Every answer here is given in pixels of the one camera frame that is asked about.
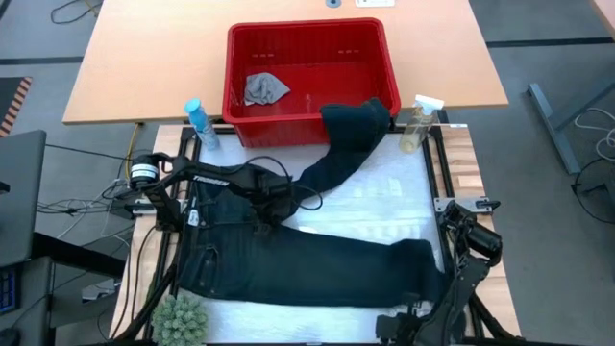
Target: gray floor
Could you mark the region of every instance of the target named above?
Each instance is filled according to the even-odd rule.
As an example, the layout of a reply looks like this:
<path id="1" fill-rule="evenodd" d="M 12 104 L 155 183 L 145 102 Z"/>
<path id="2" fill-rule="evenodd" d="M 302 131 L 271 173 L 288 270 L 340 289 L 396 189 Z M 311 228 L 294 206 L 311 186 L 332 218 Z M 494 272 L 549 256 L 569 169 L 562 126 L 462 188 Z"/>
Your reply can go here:
<path id="1" fill-rule="evenodd" d="M 83 55 L 95 18 L 89 15 L 74 24 L 53 25 L 49 12 L 63 0 L 43 3 L 12 1 L 0 21 L 0 59 Z M 587 0 L 471 0 L 471 4 L 486 40 L 608 36 Z M 62 15 L 84 10 L 86 5 L 80 3 Z M 615 44 L 499 48 L 490 53 L 509 107 L 451 111 L 449 116 L 452 122 L 470 124 L 487 193 L 503 202 L 495 222 L 504 236 L 504 260 L 521 330 L 534 340 L 611 345 L 615 339 L 615 227 L 592 219 L 579 207 L 570 189 L 573 177 L 565 173 L 525 91 L 528 83 L 537 82 L 554 106 L 562 104 L 614 67 Z M 0 66 L 0 77 L 34 78 L 14 132 L 43 129 L 50 143 L 123 156 L 132 125 L 62 125 L 78 69 L 78 64 Z M 601 106 L 615 111 L 615 97 L 609 96 Z M 151 148 L 156 128 L 146 126 L 137 148 Z M 602 134 L 568 131 L 581 162 L 594 159 L 592 146 Z M 47 148 L 45 155 L 43 202 L 92 198 L 116 177 L 119 164 L 53 148 Z M 588 173 L 604 170 L 598 167 Z M 611 216 L 612 209 L 595 202 L 601 198 L 592 196 L 592 210 Z M 71 221 L 41 216 L 37 230 L 58 235 Z M 65 239 L 77 244 L 91 241 L 99 236 L 103 221 L 101 215 L 88 216 Z M 108 232 L 125 225 L 127 221 L 112 217 Z M 110 251 L 117 245 L 110 240 L 100 249 Z M 60 270 L 57 282 L 74 275 L 69 269 Z M 72 288 L 100 280 L 86 276 Z M 69 291 L 58 296 L 69 300 Z M 91 315 L 104 309 L 101 306 Z M 104 331 L 109 329 L 111 310 L 101 318 Z M 101 340 L 95 319 L 62 328 L 58 335 L 59 345 Z"/>

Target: dark blue jeans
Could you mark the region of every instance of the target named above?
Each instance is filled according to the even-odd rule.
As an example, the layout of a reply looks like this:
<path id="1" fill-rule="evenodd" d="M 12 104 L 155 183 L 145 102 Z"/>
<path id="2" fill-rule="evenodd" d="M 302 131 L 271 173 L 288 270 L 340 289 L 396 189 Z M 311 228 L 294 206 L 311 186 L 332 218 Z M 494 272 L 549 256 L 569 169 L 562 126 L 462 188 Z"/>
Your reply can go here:
<path id="1" fill-rule="evenodd" d="M 321 112 L 330 151 L 298 180 L 319 192 L 357 171 L 390 118 L 377 100 Z M 191 198 L 205 226 L 184 230 L 179 284 L 196 294 L 293 306 L 393 307 L 406 303 L 408 293 L 436 302 L 443 292 L 445 278 L 426 240 L 382 245 L 285 226 L 257 234 L 248 200 L 221 186 L 194 186 Z M 297 201 L 311 196 L 303 188 L 295 192 Z"/>
<path id="2" fill-rule="evenodd" d="M 201 208 L 214 226 L 185 230 L 181 287 L 216 299 L 328 307 L 394 307 L 406 293 L 433 302 L 442 293 L 426 240 L 382 245 L 284 226 L 258 234 L 252 222 L 229 219 L 223 205 L 238 211 L 241 203 L 233 197 Z"/>

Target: green plant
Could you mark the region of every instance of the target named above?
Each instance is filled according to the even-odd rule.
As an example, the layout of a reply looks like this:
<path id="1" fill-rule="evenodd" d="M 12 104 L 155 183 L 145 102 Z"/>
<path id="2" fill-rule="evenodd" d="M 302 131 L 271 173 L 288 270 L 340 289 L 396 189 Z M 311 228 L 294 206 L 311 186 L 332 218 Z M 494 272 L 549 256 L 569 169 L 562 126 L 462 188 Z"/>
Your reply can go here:
<path id="1" fill-rule="evenodd" d="M 154 310 L 154 341 L 161 346 L 197 346 L 203 343 L 208 318 L 201 303 L 185 295 L 168 296 Z"/>

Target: white board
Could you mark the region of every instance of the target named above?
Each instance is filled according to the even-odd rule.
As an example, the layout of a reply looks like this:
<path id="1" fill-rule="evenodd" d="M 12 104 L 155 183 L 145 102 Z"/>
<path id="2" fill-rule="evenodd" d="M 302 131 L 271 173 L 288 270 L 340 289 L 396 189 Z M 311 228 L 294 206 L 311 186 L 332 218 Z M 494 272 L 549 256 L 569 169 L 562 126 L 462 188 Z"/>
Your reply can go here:
<path id="1" fill-rule="evenodd" d="M 256 156 L 279 160 L 297 180 L 304 169 L 325 156 L 328 145 L 243 148 L 235 135 L 220 135 L 220 148 L 201 152 L 201 162 L 241 164 Z M 426 239 L 437 267 L 443 270 L 440 244 L 423 151 L 399 150 L 400 135 L 384 137 L 374 153 L 344 184 L 323 194 L 320 210 L 299 209 L 284 225 L 323 235 L 391 244 L 401 239 Z M 278 174 L 272 161 L 254 161 Z M 303 202 L 316 207 L 318 198 Z M 377 342 L 376 317 L 394 309 L 289 307 L 198 297 L 208 312 L 206 342 Z"/>

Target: red basket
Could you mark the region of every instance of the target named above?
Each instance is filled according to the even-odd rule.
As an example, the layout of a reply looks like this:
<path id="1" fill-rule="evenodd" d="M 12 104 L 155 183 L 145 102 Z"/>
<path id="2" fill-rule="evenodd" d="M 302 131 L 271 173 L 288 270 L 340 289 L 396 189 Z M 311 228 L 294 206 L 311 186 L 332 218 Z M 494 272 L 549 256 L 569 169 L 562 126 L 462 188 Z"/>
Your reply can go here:
<path id="1" fill-rule="evenodd" d="M 290 88 L 272 105 L 245 106 L 246 77 L 269 72 Z M 375 18 L 236 24 L 229 30 L 222 116 L 245 147 L 327 143 L 320 114 L 377 97 L 397 115 L 400 95 Z"/>

